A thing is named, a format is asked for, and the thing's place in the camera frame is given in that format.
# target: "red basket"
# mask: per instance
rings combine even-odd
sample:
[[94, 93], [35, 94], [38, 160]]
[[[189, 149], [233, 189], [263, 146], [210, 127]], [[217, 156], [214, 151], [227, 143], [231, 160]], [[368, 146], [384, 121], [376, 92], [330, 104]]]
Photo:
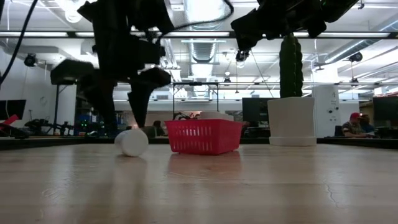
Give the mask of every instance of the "red basket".
[[223, 119], [166, 121], [173, 152], [219, 155], [239, 147], [242, 124]]

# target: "white pot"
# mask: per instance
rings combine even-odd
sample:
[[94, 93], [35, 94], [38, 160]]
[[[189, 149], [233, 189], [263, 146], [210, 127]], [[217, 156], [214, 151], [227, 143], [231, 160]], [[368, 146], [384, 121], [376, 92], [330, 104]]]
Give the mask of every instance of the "white pot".
[[315, 99], [289, 97], [268, 101], [273, 146], [314, 146], [317, 144], [313, 109]]

